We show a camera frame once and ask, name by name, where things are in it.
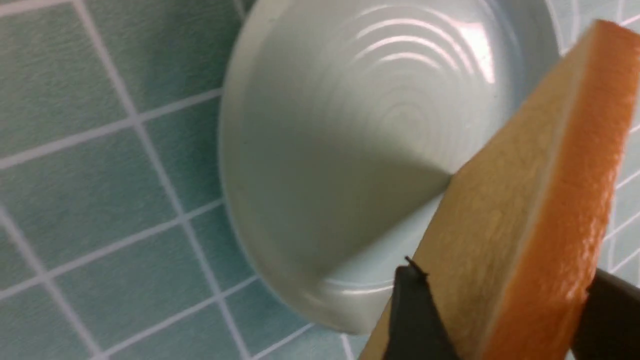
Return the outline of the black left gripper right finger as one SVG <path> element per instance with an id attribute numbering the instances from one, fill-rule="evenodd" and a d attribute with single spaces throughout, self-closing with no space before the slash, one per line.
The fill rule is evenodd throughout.
<path id="1" fill-rule="evenodd" d="M 597 269 L 574 335 L 576 360 L 640 358 L 640 290 L 630 282 Z"/>

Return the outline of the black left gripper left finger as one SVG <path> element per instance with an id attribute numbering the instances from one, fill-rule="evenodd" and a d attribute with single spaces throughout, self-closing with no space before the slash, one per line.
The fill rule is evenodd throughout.
<path id="1" fill-rule="evenodd" d="M 406 256 L 394 273 L 384 360 L 459 360 L 435 305 L 428 274 Z"/>

